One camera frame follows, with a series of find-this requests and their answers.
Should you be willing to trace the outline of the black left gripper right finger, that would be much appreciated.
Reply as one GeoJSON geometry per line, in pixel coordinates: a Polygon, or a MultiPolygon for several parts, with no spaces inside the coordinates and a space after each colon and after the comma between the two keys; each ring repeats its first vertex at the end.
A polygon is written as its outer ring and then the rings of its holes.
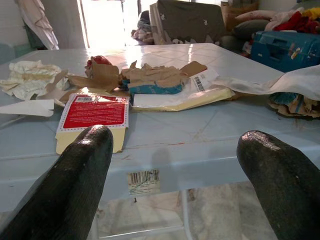
{"type": "Polygon", "coordinates": [[[259,130],[238,140],[238,162],[279,240],[320,238],[320,170],[299,149],[259,130]]]}

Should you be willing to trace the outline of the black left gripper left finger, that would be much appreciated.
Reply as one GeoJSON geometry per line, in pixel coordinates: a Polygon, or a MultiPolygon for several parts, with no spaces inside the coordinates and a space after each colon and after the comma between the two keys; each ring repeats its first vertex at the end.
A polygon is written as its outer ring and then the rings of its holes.
{"type": "Polygon", "coordinates": [[[0,228],[2,240],[85,240],[113,154],[105,125],[86,128],[23,196],[0,228]]]}

